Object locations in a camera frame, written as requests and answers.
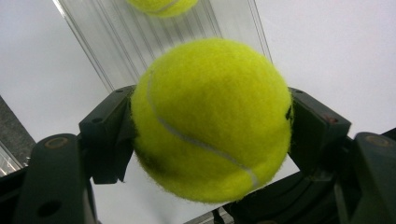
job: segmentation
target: fuzzy felt surface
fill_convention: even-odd
[[[131,100],[140,164],[185,199],[240,200],[273,178],[290,147],[287,84],[265,57],[231,40],[170,50]]]
[[[127,0],[137,9],[157,17],[174,17],[186,12],[198,0]]]

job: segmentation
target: black machine part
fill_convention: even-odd
[[[79,124],[80,135],[40,141],[29,167],[0,179],[2,223],[99,223],[90,179],[114,184],[125,176],[136,135],[133,91],[112,92]],[[235,223],[396,223],[394,138],[360,133],[351,140],[349,121],[305,92],[290,91],[290,156],[301,171],[226,204]]]

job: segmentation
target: white wall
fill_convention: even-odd
[[[0,94],[30,135],[78,133],[107,95],[52,1],[0,1]]]
[[[396,1],[258,0],[271,55],[290,86],[352,121],[396,127]]]

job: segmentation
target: tennis ball seam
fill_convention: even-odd
[[[183,140],[187,143],[190,143],[194,146],[197,146],[199,148],[205,149],[206,151],[212,152],[216,155],[218,155],[219,157],[223,158],[224,160],[232,163],[233,165],[239,167],[241,170],[245,171],[251,178],[251,182],[252,182],[252,189],[256,189],[260,186],[260,182],[259,182],[259,178],[254,174],[254,172],[248,168],[246,165],[240,163],[239,161],[236,160],[236,158],[232,157],[231,155],[220,151],[218,149],[216,149],[215,147],[210,146],[209,144],[202,142],[198,139],[192,138],[190,136],[187,136],[184,133],[179,132],[177,129],[175,129],[171,124],[169,124],[165,119],[163,119],[161,116],[158,115],[157,113],[157,109],[155,104],[152,101],[151,98],[151,94],[150,94],[150,90],[151,90],[151,83],[152,83],[152,77],[153,77],[154,71],[151,70],[150,74],[148,76],[148,87],[147,87],[147,100],[148,100],[148,104],[151,107],[152,112],[154,113],[154,116],[156,118],[156,120],[158,120],[158,122],[161,123],[161,125],[165,128],[165,130],[167,130],[169,133],[173,134],[174,136],[176,136],[177,138],[179,138],[180,140]]]
[[[161,13],[161,12],[164,12],[164,11],[166,11],[168,8],[170,8],[170,7],[174,6],[175,4],[177,4],[178,2],[180,2],[180,0],[174,0],[174,1],[170,2],[168,5],[165,5],[165,6],[163,6],[163,7],[160,7],[160,8],[157,9],[157,10],[148,11],[148,13]]]

